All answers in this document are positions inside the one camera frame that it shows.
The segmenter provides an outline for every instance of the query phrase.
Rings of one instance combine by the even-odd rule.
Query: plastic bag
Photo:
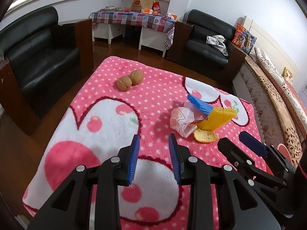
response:
[[[223,55],[228,56],[227,48],[223,43],[225,38],[222,35],[215,35],[213,37],[207,36],[207,43],[216,47]]]
[[[194,113],[194,121],[204,120],[205,115],[197,110],[197,108],[191,102],[184,102],[183,107],[189,108]]]
[[[194,113],[186,107],[173,109],[169,122],[171,128],[176,130],[184,138],[187,138],[197,129],[196,124],[191,124],[194,122]]]

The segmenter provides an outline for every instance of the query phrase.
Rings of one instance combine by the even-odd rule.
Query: black leather sofa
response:
[[[238,73],[246,54],[231,41],[236,29],[202,11],[193,9],[187,23],[176,23],[173,46],[167,53],[167,59],[201,73],[220,83],[229,84]],[[214,46],[207,44],[207,36],[222,35],[228,57]]]
[[[10,69],[5,71],[4,65],[0,67],[0,74],[5,77],[1,85],[7,84],[6,89],[12,89],[12,98],[4,98],[0,92],[3,107],[4,104],[9,107],[8,99],[16,106],[14,96],[18,96],[19,91],[8,85],[15,79],[26,103],[41,119],[81,79],[74,25],[60,26],[58,20],[56,9],[47,6],[22,16],[0,31],[0,49],[7,60],[5,66],[10,65],[7,68],[13,71],[13,77],[8,77]]]

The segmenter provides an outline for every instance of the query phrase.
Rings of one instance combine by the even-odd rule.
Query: polka dot blanket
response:
[[[142,83],[120,91],[117,79],[135,69],[144,73]],[[265,170],[263,159],[238,138],[241,131],[247,131],[260,140],[251,104],[199,81],[111,56],[95,70],[67,109],[25,191],[24,206],[35,215],[74,168],[100,165],[130,145],[133,135],[138,134],[141,141],[135,179],[130,187],[118,189],[122,229],[186,229],[190,187],[179,187],[174,179],[169,134],[174,132],[179,144],[209,165],[228,163],[218,151],[217,141],[200,144],[192,135],[185,139],[170,128],[171,110],[182,106],[188,93],[213,106],[235,108],[237,117],[215,132],[220,138],[229,138]],[[218,229],[214,187],[212,201],[214,228]],[[91,208],[93,226],[95,196]]]

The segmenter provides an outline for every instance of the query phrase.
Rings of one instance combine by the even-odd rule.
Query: table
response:
[[[80,71],[82,77],[90,75],[94,69],[90,19],[59,22],[60,26],[74,27],[76,47],[80,51]]]
[[[125,25],[142,27],[139,50],[147,46],[166,52],[166,33],[174,28],[176,21],[161,16],[147,15],[137,12],[106,12],[96,11],[91,13],[93,40],[94,37],[111,40],[123,35],[125,37]]]

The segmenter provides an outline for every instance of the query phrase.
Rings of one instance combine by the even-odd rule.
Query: bed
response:
[[[129,91],[118,90],[116,81],[134,69],[144,73],[141,84]],[[134,134],[140,140],[135,179],[130,187],[119,187],[119,210],[123,230],[186,229],[190,186],[179,187],[171,170],[168,136],[174,132],[180,145],[209,165],[228,163],[217,150],[217,141],[195,142],[170,128],[170,113],[193,94],[218,107],[234,107],[238,115],[215,132],[227,137],[266,170],[265,162],[239,141],[247,131],[260,140],[252,105],[200,81],[142,63],[111,56],[105,59],[80,89],[54,132],[30,182],[23,203],[35,215],[63,179],[78,165],[94,167],[130,145]],[[218,208],[212,189],[214,229]],[[93,227],[95,191],[91,204]]]
[[[245,16],[242,25],[256,43],[233,84],[238,97],[250,102],[261,140],[267,145],[286,145],[294,166],[306,139],[306,109],[291,83],[280,75],[286,67],[296,77],[298,68],[285,50],[254,20]]]

